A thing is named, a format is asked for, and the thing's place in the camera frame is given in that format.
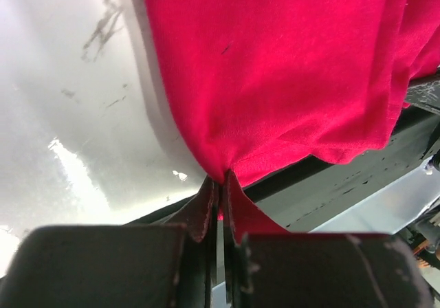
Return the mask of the red t shirt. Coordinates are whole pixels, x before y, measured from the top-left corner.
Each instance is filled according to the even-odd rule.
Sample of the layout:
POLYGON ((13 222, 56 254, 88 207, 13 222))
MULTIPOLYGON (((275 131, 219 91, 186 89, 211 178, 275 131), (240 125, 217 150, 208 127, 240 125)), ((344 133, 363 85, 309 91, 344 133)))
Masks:
POLYGON ((145 0, 173 119, 226 188, 384 148, 439 66, 439 0, 145 0))

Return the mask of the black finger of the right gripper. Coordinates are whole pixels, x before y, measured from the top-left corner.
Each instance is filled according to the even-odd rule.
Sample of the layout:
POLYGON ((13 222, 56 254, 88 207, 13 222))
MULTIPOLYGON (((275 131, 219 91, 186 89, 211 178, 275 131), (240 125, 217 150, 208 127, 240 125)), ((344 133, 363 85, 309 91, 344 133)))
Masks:
POLYGON ((439 76, 412 80, 405 102, 433 114, 439 114, 439 76))

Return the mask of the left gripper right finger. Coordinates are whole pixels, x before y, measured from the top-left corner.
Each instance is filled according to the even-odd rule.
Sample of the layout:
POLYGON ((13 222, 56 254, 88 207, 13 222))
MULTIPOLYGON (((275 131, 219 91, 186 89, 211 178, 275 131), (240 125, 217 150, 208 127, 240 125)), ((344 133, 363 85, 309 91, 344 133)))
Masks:
POLYGON ((290 232, 243 192, 221 194, 226 300, 232 307, 432 307, 409 247, 380 233, 290 232))

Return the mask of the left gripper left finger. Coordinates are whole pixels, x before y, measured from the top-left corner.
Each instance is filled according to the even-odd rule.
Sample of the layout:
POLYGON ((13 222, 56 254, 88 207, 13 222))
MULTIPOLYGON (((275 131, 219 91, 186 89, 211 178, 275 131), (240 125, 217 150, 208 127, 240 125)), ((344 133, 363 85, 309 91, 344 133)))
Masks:
POLYGON ((1 280, 2 307, 209 307, 218 185, 163 223, 35 229, 1 280))

